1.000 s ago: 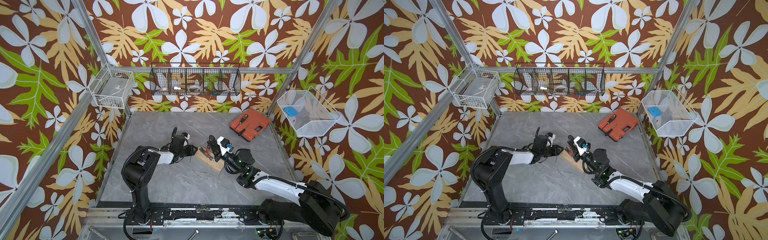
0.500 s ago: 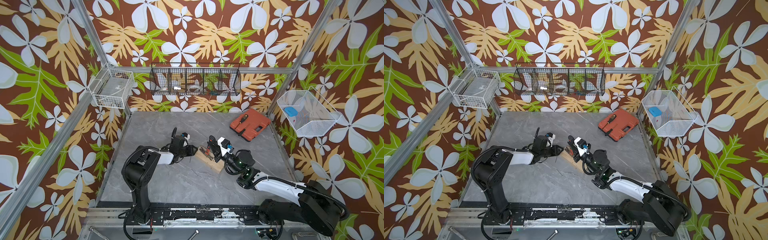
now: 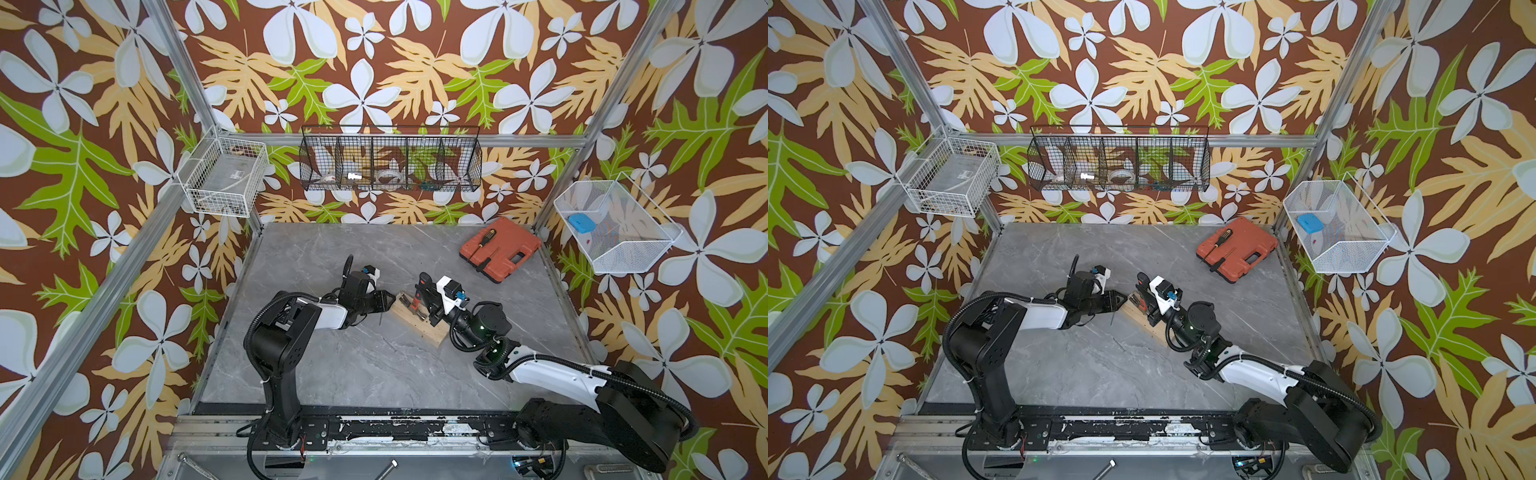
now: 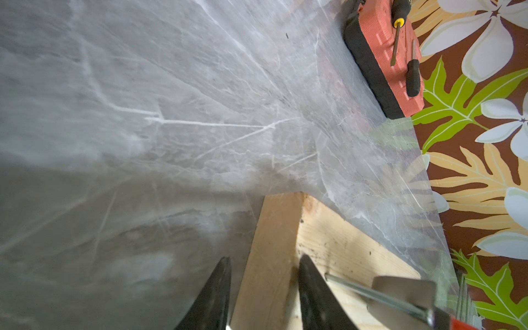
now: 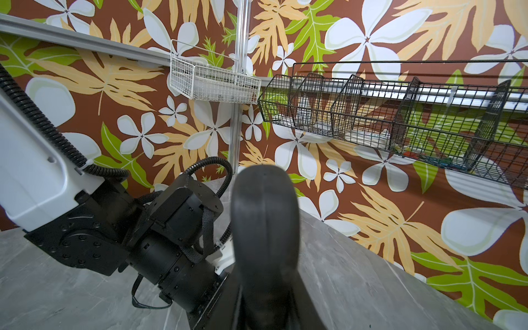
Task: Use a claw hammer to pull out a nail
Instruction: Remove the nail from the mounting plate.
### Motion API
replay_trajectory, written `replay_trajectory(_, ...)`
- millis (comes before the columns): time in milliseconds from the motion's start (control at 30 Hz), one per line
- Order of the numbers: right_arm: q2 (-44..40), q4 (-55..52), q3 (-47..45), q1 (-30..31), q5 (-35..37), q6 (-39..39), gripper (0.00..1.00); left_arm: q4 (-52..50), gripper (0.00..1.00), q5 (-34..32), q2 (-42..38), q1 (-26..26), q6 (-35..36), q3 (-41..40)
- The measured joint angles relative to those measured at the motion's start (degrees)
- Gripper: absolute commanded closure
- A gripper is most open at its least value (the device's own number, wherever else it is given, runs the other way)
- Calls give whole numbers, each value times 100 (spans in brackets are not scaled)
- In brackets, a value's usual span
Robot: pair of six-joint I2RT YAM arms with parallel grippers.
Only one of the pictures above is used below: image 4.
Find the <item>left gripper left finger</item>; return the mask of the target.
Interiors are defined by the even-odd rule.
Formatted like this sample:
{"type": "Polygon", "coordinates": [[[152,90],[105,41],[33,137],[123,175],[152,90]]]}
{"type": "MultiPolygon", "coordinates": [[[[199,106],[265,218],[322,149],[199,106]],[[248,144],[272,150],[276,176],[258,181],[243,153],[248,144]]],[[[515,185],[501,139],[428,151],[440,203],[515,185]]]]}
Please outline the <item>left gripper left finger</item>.
{"type": "Polygon", "coordinates": [[[175,327],[181,329],[226,330],[230,305],[232,265],[222,257],[202,287],[195,302],[175,327]]]}

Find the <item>red black claw hammer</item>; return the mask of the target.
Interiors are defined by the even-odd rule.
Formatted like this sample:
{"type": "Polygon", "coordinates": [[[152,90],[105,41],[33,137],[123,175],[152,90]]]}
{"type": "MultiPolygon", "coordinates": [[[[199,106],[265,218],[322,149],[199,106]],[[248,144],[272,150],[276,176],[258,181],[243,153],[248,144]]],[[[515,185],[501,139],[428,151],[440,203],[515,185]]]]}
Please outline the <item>red black claw hammer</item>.
{"type": "Polygon", "coordinates": [[[376,276],[367,287],[329,273],[324,276],[361,295],[368,312],[387,329],[474,329],[435,306],[437,285],[433,281],[376,276]]]}

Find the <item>wooden block with nails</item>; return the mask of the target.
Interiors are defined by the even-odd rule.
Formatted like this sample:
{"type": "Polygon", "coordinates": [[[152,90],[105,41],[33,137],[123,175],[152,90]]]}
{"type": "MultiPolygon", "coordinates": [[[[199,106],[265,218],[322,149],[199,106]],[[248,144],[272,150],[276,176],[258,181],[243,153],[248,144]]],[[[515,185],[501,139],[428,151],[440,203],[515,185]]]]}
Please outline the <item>wooden block with nails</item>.
{"type": "Polygon", "coordinates": [[[303,192],[268,195],[258,219],[231,329],[302,329],[298,267],[308,255],[321,274],[370,286],[376,276],[419,272],[303,192]]]}

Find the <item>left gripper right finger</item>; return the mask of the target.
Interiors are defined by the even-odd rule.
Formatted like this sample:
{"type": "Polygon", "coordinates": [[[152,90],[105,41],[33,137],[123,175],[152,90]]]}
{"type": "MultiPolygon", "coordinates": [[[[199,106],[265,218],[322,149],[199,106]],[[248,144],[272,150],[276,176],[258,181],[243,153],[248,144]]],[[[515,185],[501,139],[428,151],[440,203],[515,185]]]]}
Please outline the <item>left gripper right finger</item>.
{"type": "Polygon", "coordinates": [[[299,263],[298,291],[304,330],[358,330],[307,254],[302,255],[299,263]]]}

